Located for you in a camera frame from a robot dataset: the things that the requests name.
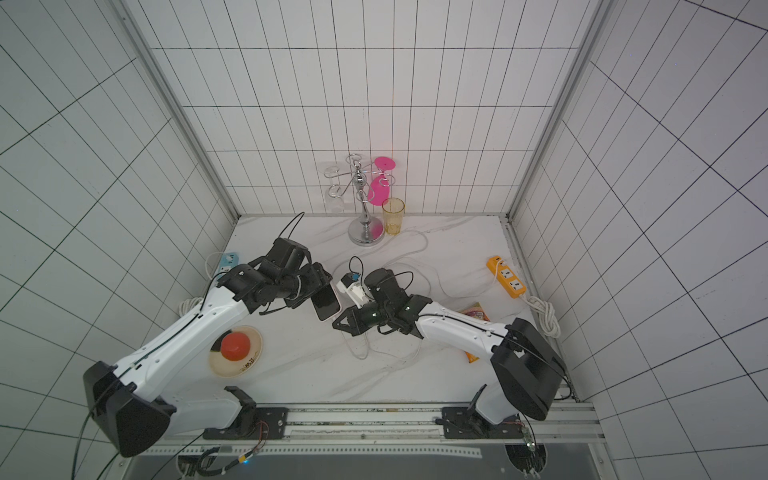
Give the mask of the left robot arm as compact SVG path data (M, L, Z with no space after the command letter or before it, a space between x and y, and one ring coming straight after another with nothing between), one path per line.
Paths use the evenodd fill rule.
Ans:
M114 364L98 361L88 368L83 384L89 420L123 457L145 452L167 434L230 426L241 401L186 400L168 386L249 315L273 313L276 300L290 309L312 301L322 320L340 309L331 274L308 248L277 238L266 255L214 277L202 302L147 345Z

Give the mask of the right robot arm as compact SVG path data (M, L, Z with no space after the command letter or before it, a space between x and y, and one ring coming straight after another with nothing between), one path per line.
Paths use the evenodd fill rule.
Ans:
M366 278L347 273L336 289L354 305L333 322L352 336L375 328L455 347L490 363L497 381L480 392L476 408L491 424L519 413L537 421L547 418L566 382L563 359L529 321L510 324L482 321L450 310L431 298L409 294L396 274L379 268Z

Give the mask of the black smartphone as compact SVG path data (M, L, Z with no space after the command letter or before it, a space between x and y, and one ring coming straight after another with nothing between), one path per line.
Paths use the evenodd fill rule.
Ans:
M327 284L315 292L311 296L311 301L320 321L330 319L341 310L339 300L331 284Z

